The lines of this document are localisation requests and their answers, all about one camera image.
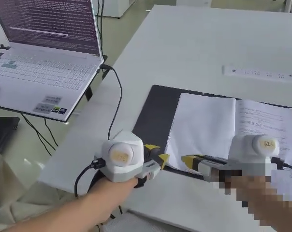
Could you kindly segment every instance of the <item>power strip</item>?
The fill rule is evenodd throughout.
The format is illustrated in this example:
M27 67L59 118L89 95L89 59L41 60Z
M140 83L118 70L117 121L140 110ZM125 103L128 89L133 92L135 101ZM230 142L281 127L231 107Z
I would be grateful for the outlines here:
M292 82L292 74L268 72L257 69L241 69L234 66L223 66L223 75L249 77L271 81Z

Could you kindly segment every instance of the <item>laptop screen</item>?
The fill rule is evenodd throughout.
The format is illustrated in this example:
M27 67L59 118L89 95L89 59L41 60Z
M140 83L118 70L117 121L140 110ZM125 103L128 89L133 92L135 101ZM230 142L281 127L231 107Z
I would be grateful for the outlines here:
M0 24L13 43L100 54L91 0L0 0Z

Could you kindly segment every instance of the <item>laptop sticker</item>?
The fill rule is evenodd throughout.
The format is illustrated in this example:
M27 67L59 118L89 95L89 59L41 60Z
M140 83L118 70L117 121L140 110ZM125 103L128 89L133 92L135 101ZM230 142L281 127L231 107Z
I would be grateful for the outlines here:
M54 109L54 105L39 103L33 109L33 112L41 113L41 114L50 114L50 112Z
M65 114L65 113L67 112L67 110L68 110L68 109L61 108L61 109L59 110L58 114L63 115L63 114Z
M52 112L53 113L58 113L59 110L60 110L60 107L54 107L53 110L52 110Z
M59 105L61 99L62 99L62 97L59 97L59 96L47 95L44 98L43 102L49 103L49 104L54 104L54 105Z

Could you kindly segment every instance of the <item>black strap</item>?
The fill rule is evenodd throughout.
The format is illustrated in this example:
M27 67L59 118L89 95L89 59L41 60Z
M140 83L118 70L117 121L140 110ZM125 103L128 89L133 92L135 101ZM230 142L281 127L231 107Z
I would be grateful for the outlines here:
M97 171L97 173L95 173L92 181L91 181L91 184L89 186L89 189L88 189L88 192L93 188L93 186L99 181L101 180L102 178L104 178L105 175L103 174L103 172L101 172L100 170ZM138 188L141 188L144 186L144 184L146 183L147 181L147 176L143 179L138 179L138 182L137 182L137 185L134 187L135 189L138 189Z
M137 185L134 187L135 189L139 189L141 187L144 187L144 184L147 181L147 176L145 176L143 179L138 179Z

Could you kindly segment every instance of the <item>laptop keyboard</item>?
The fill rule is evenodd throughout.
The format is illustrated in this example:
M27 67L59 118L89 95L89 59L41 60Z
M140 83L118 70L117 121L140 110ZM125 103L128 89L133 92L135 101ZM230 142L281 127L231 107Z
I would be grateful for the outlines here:
M34 60L20 56L0 59L2 76L74 90L82 87L93 69L91 66Z

